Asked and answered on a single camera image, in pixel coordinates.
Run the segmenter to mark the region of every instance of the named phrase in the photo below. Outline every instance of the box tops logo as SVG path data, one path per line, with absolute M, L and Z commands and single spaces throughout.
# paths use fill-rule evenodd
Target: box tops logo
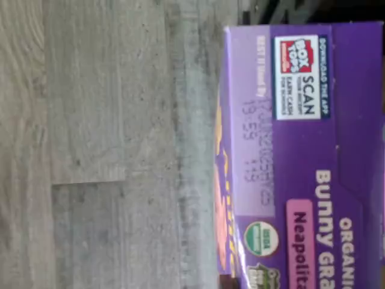
M 281 41 L 281 73 L 312 72 L 314 62 L 311 40 Z

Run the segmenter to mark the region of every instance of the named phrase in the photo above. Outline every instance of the bunny grahams box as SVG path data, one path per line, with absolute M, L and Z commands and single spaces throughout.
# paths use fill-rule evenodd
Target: bunny grahams box
M 241 289 L 380 287 L 382 29 L 225 29 L 215 225 Z

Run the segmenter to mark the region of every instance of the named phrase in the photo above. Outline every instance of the wood grain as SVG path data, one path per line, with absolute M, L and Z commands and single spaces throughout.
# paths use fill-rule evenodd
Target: wood grain
M 172 180 L 55 186 L 59 289 L 180 289 Z
M 116 0 L 45 0 L 52 183 L 125 179 Z
M 182 288 L 216 288 L 212 217 L 214 113 L 223 26 L 236 24 L 237 1 L 166 1 L 176 133 Z
M 127 180 L 54 187 L 58 288 L 180 289 L 164 7 L 115 4 Z
M 55 288 L 41 0 L 0 2 L 0 288 Z

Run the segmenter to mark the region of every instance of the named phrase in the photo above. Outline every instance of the box tops label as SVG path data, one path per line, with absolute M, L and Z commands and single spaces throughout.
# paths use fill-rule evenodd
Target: box tops label
M 330 117 L 327 38 L 275 37 L 273 87 L 277 120 Z

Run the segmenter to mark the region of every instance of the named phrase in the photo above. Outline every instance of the printed expiration date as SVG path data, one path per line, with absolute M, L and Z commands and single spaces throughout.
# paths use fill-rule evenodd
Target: printed expiration date
M 269 205 L 273 201 L 271 102 L 264 99 L 245 102 L 242 114 L 243 139 L 251 145 L 251 150 L 245 153 L 244 179 L 247 183 L 258 183 L 261 202 L 263 205 Z

